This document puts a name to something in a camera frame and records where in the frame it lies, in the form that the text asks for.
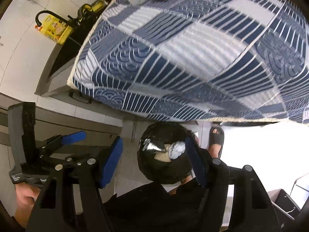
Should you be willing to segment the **person's left hand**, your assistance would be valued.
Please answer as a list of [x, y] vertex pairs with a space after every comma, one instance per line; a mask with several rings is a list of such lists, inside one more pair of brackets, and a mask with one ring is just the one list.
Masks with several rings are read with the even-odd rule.
[[16, 184], [15, 190], [17, 202], [15, 219], [21, 227], [26, 228], [34, 204], [40, 194], [40, 189], [23, 182]]

